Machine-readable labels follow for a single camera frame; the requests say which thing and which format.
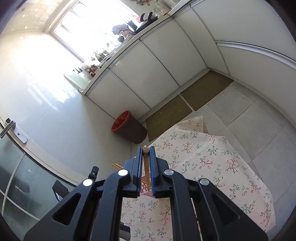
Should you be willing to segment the brown trash bin red liner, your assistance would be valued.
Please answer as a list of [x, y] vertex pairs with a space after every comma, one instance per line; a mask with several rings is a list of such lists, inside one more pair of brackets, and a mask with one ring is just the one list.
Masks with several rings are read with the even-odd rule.
[[147, 136], [147, 129], [132, 115], [129, 110], [124, 111], [115, 120], [111, 130], [134, 144], [140, 144]]

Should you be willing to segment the white kitchen cabinets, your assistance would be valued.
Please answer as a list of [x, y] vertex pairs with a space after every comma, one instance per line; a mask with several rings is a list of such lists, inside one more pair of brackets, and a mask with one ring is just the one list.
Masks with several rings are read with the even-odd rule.
[[295, 122], [295, 39], [268, 1], [180, 1], [124, 44], [85, 95], [112, 118], [147, 115], [207, 70]]

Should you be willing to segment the black frying pan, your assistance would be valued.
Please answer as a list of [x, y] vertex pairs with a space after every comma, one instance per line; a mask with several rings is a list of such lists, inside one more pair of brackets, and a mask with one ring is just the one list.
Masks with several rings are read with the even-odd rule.
[[146, 27], [148, 27], [149, 25], [151, 25], [152, 23], [154, 23], [155, 21], [158, 20], [157, 16], [154, 16], [154, 13], [151, 11], [148, 14], [147, 19], [144, 19], [144, 15], [145, 13], [140, 15], [140, 22], [141, 25], [135, 30], [134, 34], [138, 34], [139, 32], [141, 32], [143, 29], [145, 29]]

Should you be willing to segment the floral tablecloth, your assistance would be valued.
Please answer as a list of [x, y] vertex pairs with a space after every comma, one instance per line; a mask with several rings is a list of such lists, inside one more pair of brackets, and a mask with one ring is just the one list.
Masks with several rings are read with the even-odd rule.
[[[268, 235], [275, 229], [271, 192], [227, 138], [204, 132], [201, 116], [175, 124], [152, 146], [170, 169], [189, 180], [208, 179]], [[167, 198], [125, 198], [121, 221], [130, 228], [132, 240], [173, 239]]]

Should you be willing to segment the pink perforated utensil holder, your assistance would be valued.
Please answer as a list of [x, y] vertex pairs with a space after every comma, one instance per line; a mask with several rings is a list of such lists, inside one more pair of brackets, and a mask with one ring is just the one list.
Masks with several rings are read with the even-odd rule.
[[152, 197], [152, 189], [148, 188], [145, 178], [142, 178], [140, 195]]

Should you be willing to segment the brown floor mat left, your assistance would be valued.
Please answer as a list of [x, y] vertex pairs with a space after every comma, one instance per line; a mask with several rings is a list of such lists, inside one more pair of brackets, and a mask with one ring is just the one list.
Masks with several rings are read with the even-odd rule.
[[153, 141], [191, 112], [185, 101], [179, 95], [176, 96], [146, 120], [149, 141]]

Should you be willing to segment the brown floor mat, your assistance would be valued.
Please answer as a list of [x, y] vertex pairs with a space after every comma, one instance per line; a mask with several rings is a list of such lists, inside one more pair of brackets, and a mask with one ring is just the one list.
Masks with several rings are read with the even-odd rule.
[[149, 141], [153, 141], [191, 112], [185, 101], [179, 95], [176, 96], [146, 120]]
[[232, 82], [232, 79], [210, 70], [181, 92], [181, 96], [188, 102], [192, 109], [197, 111], [226, 89]]

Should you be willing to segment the glass sliding door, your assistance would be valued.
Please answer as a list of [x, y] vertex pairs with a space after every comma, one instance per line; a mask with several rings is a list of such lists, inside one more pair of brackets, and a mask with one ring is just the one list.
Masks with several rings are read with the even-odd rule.
[[56, 180], [72, 191], [83, 179], [84, 175], [58, 162], [30, 138], [25, 145], [12, 132], [1, 138], [1, 219], [13, 239], [23, 240], [59, 203], [52, 189]]

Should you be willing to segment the brown floor mat right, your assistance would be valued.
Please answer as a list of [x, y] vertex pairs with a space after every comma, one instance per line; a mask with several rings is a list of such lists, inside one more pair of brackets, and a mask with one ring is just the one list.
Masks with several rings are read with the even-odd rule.
[[197, 111], [226, 89], [232, 82], [232, 79], [210, 70], [181, 92], [181, 96], [188, 102], [192, 109]]

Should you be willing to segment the wooden chopstick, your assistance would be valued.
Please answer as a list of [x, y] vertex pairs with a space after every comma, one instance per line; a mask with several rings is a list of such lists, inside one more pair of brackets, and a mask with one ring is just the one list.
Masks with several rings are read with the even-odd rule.
[[144, 146], [142, 148], [143, 161], [144, 161], [144, 172], [145, 172], [145, 182], [147, 185], [147, 190], [151, 190], [151, 181], [150, 181], [150, 168], [149, 168], [149, 148]]
[[122, 167], [121, 165], [117, 164], [117, 163], [112, 164], [112, 167], [114, 167], [114, 168], [116, 168], [116, 169], [118, 169], [118, 170], [123, 169], [123, 167]]

